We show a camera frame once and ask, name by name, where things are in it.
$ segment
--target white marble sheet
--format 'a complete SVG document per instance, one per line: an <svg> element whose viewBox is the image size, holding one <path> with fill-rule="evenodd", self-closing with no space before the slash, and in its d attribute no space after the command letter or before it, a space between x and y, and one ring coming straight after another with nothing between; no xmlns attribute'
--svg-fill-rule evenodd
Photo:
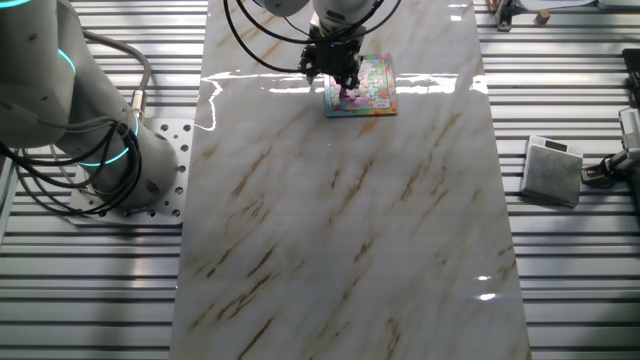
<svg viewBox="0 0 640 360"><path fill-rule="evenodd" d="M527 359L471 0L405 0L366 37L397 76L399 115L380 118L325 117L322 82L255 64L222 9L210 3L171 359ZM258 54L297 65L299 46L238 13Z"/></svg>

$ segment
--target metal table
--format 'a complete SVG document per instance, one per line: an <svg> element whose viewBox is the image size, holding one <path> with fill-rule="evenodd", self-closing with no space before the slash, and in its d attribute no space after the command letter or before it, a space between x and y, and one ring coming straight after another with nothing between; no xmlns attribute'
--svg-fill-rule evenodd
<svg viewBox="0 0 640 360"><path fill-rule="evenodd" d="M148 116L194 117L206 1L74 5L87 28L150 57ZM639 46L640 13L561 9L545 26L523 14L498 34L484 0L475 11L533 358L638 359L640 227L630 189L584 189L573 212L517 196L531 134L582 146L586 164L621 149L620 52ZM142 68L90 48L130 96ZM78 231L19 188L11 211L0 247L0 359L168 358L180 229Z"/></svg>

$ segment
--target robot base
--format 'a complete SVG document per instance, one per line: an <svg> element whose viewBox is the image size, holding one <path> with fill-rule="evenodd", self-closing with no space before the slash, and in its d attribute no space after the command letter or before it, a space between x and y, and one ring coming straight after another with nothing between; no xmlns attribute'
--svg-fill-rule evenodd
<svg viewBox="0 0 640 360"><path fill-rule="evenodd" d="M113 209L104 216L71 217L71 223L78 226L96 225L180 225L184 221L187 199L187 183L191 160L191 147L194 121L188 119L145 119L149 130L164 136L178 156L178 174L171 190L147 209L125 212ZM87 174L78 167L76 181L83 181ZM95 196L87 196L78 190L71 193L70 206L76 209L89 209L101 205L102 200Z"/></svg>

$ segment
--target robot end effector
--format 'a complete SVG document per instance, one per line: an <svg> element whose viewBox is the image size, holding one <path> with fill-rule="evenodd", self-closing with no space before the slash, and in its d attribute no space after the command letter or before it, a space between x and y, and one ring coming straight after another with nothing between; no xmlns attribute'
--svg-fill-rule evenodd
<svg viewBox="0 0 640 360"><path fill-rule="evenodd" d="M309 0L254 0L276 16L300 11ZM320 73L333 76L343 89L359 85L359 55L366 28L362 26L382 4L380 0L313 0L309 40L298 65L311 83Z"/></svg>

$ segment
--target colorful card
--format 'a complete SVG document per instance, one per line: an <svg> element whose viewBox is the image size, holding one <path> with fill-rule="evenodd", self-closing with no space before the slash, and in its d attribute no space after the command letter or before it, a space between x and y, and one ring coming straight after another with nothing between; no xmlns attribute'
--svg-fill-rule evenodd
<svg viewBox="0 0 640 360"><path fill-rule="evenodd" d="M365 55L360 67L360 86L340 95L340 85L332 76L324 77L328 117L395 115L398 99L390 54Z"/></svg>

